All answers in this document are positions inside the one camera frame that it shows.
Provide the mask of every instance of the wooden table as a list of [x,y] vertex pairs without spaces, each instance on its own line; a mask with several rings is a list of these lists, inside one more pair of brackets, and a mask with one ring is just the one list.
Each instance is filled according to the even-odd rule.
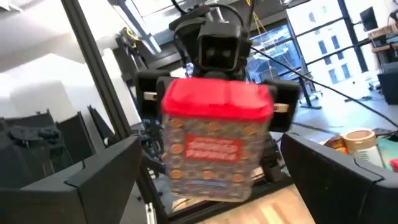
[[[200,200],[176,200],[175,211]],[[200,224],[312,224],[315,223],[294,185],[222,213]]]

